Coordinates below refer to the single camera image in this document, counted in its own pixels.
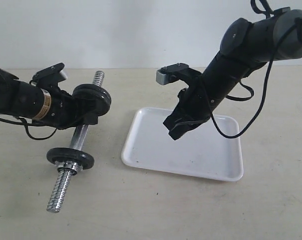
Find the table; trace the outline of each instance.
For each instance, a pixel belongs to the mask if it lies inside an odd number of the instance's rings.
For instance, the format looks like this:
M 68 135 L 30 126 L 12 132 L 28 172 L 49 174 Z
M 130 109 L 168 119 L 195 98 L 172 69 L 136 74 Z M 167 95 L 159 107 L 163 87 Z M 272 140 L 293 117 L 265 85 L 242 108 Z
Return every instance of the table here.
M 96 70 L 67 69 L 60 86 L 71 93 Z M 258 107 L 265 70 L 243 81 L 255 89 L 252 100 L 224 100 L 215 113 L 243 128 Z M 8 71 L 29 81 L 37 70 Z M 57 177 L 46 153 L 68 147 L 73 129 L 34 141 L 22 126 L 0 122 L 0 239 L 302 240 L 302 66 L 271 72 L 265 107 L 241 137 L 244 176 L 235 183 L 125 166 L 120 154 L 135 112 L 175 107 L 185 85 L 158 85 L 155 69 L 103 71 L 112 106 L 84 146 L 96 164 L 72 178 L 59 214 L 46 212 Z M 232 94 L 248 93 L 237 86 Z M 51 131 L 32 129 L 37 137 Z

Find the dumbbell handle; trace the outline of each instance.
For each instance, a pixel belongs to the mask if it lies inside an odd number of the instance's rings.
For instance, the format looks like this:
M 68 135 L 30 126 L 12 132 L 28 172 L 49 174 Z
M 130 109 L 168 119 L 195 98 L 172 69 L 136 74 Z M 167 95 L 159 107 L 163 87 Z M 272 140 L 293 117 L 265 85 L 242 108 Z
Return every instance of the dumbbell handle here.
M 93 85 L 97 85 L 101 87 L 103 79 L 104 79 L 104 73 L 102 71 L 97 71 L 94 76 Z M 88 128 L 89 125 L 79 125 L 75 128 L 70 143 L 71 149 L 82 150 Z

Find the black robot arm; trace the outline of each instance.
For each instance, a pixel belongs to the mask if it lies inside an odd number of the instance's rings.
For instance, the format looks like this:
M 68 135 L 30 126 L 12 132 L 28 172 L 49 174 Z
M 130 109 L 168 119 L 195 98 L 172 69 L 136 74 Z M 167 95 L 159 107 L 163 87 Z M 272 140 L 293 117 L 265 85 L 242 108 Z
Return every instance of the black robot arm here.
M 43 69 L 29 83 L 0 69 L 0 115 L 10 115 L 22 122 L 2 118 L 0 121 L 59 130 L 97 124 L 98 117 L 110 109 L 109 93 L 99 86 L 82 84 L 72 95 L 68 94 L 58 85 L 67 79 L 63 68 L 64 64 L 58 63 Z
M 270 18 L 265 12 L 260 13 L 264 13 L 267 19 L 251 23 L 239 18 L 228 28 L 219 52 L 203 73 L 183 63 L 157 71 L 156 80 L 161 85 L 182 80 L 189 86 L 180 91 L 179 103 L 164 121 L 174 140 L 210 118 L 217 127 L 212 111 L 224 98 L 235 99 L 228 96 L 230 91 L 241 83 L 241 79 L 267 62 L 266 83 L 273 61 L 302 58 L 302 10 L 285 7 L 272 11 L 273 17 Z M 264 98 L 257 114 L 238 135 L 227 136 L 217 127 L 218 131 L 227 138 L 239 137 L 256 119 L 263 104 Z

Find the white tray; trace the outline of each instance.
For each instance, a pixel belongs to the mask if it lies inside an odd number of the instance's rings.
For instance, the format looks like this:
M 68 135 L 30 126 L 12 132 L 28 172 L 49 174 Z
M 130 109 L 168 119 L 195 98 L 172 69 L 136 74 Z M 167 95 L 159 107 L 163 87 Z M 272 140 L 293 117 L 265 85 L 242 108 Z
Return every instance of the white tray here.
M 172 110 L 145 107 L 136 112 L 121 158 L 135 168 L 234 182 L 243 176 L 240 139 L 221 136 L 210 120 L 173 140 L 163 121 Z M 227 135 L 239 132 L 231 117 L 214 115 Z

